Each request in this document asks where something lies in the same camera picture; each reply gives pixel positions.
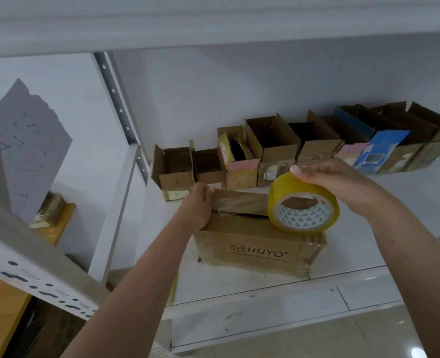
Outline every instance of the sealed cardboard box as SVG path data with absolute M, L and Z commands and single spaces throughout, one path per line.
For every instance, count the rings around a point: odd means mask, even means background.
M 228 190 L 256 186 L 259 158 L 255 158 L 243 139 L 241 126 L 217 129 L 218 157 L 225 172 Z
M 323 115 L 320 118 L 330 126 L 344 142 L 334 157 L 342 159 L 349 166 L 353 167 L 357 158 L 367 147 L 369 140 L 355 128 L 334 115 Z
M 402 172 L 420 148 L 431 140 L 436 126 L 411 113 L 407 113 L 405 106 L 403 109 L 397 109 L 393 105 L 386 105 L 379 113 L 394 120 L 404 129 L 409 129 L 410 133 L 396 146 L 378 173 Z
M 307 279 L 327 245 L 323 234 L 296 235 L 275 228 L 265 216 L 212 212 L 194 234 L 200 258 L 209 265 L 292 275 Z
M 298 166 L 332 158 L 342 147 L 339 134 L 311 110 L 308 111 L 305 123 L 290 123 L 289 126 L 302 143 L 296 160 Z
M 189 147 L 161 149 L 155 146 L 152 180 L 165 201 L 184 198 L 195 184 L 192 151 Z
M 365 138 L 370 138 L 354 164 L 357 170 L 367 175 L 376 174 L 395 147 L 410 132 L 393 120 L 362 105 L 336 107 L 334 115 L 354 127 Z
M 301 140 L 279 114 L 245 120 L 245 135 L 260 159 L 258 187 L 270 185 L 296 162 Z
M 216 189 L 225 189 L 225 172 L 220 166 L 217 148 L 196 151 L 193 144 L 190 147 L 197 182 L 206 183 Z
M 435 126 L 433 136 L 415 154 L 405 171 L 426 168 L 440 156 L 440 114 L 413 102 L 408 112 Z

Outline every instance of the packing tape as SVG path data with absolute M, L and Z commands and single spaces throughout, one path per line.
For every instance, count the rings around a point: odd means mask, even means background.
M 288 172 L 274 180 L 270 187 L 268 216 L 282 231 L 317 233 L 336 222 L 339 205 L 336 197 L 324 187 L 303 182 Z

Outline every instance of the tape roll core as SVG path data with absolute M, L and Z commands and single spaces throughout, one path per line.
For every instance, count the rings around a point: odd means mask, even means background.
M 283 203 L 291 197 L 311 198 L 312 207 L 295 209 Z M 339 217 L 336 197 L 324 187 L 297 179 L 291 172 L 278 177 L 270 187 L 268 216 L 271 223 L 282 231 L 295 233 L 322 232 Z

